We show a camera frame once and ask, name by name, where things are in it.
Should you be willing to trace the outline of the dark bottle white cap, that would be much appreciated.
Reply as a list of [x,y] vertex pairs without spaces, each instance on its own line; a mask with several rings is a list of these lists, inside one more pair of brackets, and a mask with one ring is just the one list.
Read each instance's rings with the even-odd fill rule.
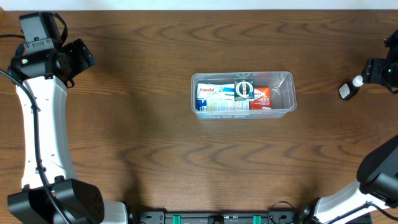
[[339,96],[343,100],[349,100],[358,93],[359,89],[363,86],[363,84],[364,84],[363,77],[361,75],[358,75],[354,77],[351,81],[343,84],[339,88],[338,90]]

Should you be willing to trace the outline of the red medicine box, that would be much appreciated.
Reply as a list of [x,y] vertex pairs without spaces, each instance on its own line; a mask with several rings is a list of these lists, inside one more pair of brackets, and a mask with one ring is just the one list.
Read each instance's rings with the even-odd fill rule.
[[254,98],[249,102],[250,110],[270,110],[271,89],[269,87],[259,87],[254,89]]

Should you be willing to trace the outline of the dark green round-label box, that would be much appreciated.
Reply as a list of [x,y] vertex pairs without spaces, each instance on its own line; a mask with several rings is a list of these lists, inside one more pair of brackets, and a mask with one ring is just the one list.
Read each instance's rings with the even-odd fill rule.
[[234,81],[234,99],[236,101],[252,100],[254,98],[254,81],[252,79],[236,79]]

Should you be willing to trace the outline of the blue KoolFever box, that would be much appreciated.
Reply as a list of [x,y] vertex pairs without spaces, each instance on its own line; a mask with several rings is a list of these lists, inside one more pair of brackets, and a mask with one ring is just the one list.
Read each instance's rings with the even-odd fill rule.
[[249,115],[249,100],[234,99],[234,96],[221,98],[198,98],[194,110],[199,119],[230,119]]

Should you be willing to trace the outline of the white Panadol box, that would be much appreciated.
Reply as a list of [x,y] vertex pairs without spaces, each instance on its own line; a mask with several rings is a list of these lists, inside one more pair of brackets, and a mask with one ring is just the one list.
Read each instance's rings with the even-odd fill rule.
[[198,99],[234,99],[234,84],[206,84],[199,83],[197,87]]

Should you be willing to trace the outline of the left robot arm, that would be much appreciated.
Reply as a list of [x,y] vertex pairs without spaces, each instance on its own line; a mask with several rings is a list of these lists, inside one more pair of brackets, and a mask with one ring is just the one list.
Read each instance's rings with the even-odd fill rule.
[[68,89],[95,57],[81,39],[67,42],[56,13],[19,20],[24,43],[4,74],[22,106],[25,165],[21,191],[7,198],[10,213],[22,223],[127,223],[124,203],[104,200],[99,188],[78,179],[68,145]]

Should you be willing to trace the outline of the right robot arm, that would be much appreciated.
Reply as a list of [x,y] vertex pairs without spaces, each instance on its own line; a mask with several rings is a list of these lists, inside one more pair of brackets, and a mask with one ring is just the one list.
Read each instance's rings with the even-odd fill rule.
[[[342,85],[342,100],[354,97],[364,84],[377,84],[397,94],[397,32],[384,39],[386,58],[370,58],[361,75]],[[397,207],[397,136],[388,140],[361,162],[356,180],[337,193],[307,205],[295,223],[371,223],[374,210],[396,221],[386,212]]]

